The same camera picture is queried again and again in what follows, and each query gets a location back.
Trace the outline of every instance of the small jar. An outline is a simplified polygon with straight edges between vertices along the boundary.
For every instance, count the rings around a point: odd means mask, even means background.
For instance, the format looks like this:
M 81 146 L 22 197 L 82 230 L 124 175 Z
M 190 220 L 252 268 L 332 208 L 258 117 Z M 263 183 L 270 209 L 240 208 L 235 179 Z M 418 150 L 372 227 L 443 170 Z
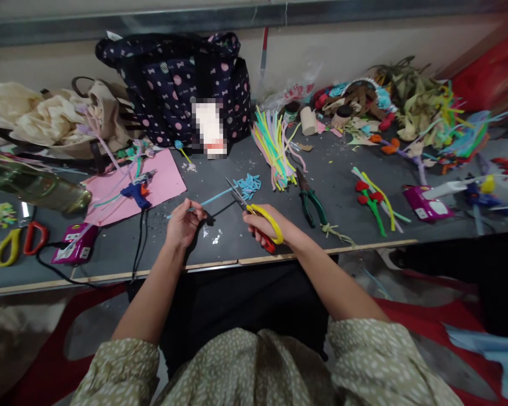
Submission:
M 297 113 L 299 112 L 299 108 L 301 104 L 299 102 L 292 101 L 284 106 L 284 121 L 287 123 L 294 122 L 297 118 Z
M 342 130 L 350 117 L 354 114 L 354 109 L 348 105 L 341 106 L 335 112 L 331 125 L 336 129 Z

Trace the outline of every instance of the hand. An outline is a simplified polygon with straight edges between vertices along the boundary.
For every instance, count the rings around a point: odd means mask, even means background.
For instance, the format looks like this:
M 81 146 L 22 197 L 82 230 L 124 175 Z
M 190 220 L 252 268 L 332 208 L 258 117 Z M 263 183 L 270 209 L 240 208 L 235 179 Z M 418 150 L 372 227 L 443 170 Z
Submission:
M 177 248 L 186 249 L 196 235 L 199 222 L 207 218 L 207 212 L 203 210 L 201 204 L 186 198 L 171 214 L 165 242 Z
M 284 217 L 277 209 L 272 207 L 271 205 L 258 205 L 261 208 L 264 208 L 277 222 L 278 226 L 281 228 L 282 235 L 284 237 L 284 242 L 288 245 L 295 245 L 306 236 L 295 224 L 293 224 L 290 220 Z M 248 230 L 254 233 L 256 237 L 256 241 L 261 242 L 261 245 L 265 245 L 265 240 L 262 240 L 260 233 L 254 228 L 259 229 L 262 233 L 267 235 L 267 237 L 277 238 L 277 234 L 273 229 L 273 226 L 269 224 L 269 222 L 261 215 L 253 215 L 247 214 L 246 211 L 243 212 L 243 221 L 248 224 Z

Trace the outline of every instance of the green pliers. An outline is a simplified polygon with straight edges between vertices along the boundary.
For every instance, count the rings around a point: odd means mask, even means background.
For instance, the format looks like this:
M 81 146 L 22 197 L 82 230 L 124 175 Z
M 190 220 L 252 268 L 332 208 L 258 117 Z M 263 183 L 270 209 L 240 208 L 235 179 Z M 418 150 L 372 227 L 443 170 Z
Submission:
M 301 192 L 299 193 L 299 197 L 301 197 L 301 207 L 303 208 L 303 214 L 305 215 L 306 221 L 309 223 L 311 228 L 316 228 L 316 224 L 314 224 L 314 219 L 312 218 L 311 213 L 308 208 L 308 201 L 310 200 L 314 207 L 316 208 L 316 212 L 318 213 L 318 217 L 320 218 L 320 224 L 327 224 L 326 212 L 324 211 L 320 200 L 314 194 L 314 190 L 312 190 L 309 186 L 309 183 L 306 181 L 305 176 L 301 173 L 301 170 L 297 168 L 297 180 L 299 181 L 299 188 Z

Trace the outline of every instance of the scissor blade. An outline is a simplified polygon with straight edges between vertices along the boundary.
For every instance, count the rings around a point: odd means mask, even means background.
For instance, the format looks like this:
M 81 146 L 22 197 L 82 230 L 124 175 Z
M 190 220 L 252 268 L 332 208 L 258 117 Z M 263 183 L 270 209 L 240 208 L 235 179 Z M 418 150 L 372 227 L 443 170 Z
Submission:
M 230 182 L 230 180 L 228 178 L 224 177 L 224 179 L 226 179 L 226 182 L 231 187 L 231 194 L 233 195 L 233 198 L 235 199 L 235 201 L 239 204 L 239 206 L 241 206 L 241 209 L 246 211 L 247 210 L 247 203 L 245 202 L 243 197 L 239 194 L 239 192 L 237 191 L 237 188 L 232 184 L 232 182 Z
M 33 205 L 21 202 L 21 210 L 17 213 L 17 224 L 19 228 L 26 226 L 32 221 L 32 218 L 34 217 L 34 209 L 35 207 Z

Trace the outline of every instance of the patterned blouse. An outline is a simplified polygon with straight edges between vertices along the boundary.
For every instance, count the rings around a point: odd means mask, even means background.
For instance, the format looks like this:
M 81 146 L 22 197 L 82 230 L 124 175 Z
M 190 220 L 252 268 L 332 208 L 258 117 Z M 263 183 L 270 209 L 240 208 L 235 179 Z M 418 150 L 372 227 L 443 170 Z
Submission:
M 462 404 L 429 370 L 400 324 L 338 321 L 329 326 L 329 340 L 337 358 L 332 373 L 294 338 L 271 330 L 230 330 L 181 366 L 154 404 Z M 158 364 L 153 344 L 132 338 L 105 342 L 72 405 L 149 405 Z

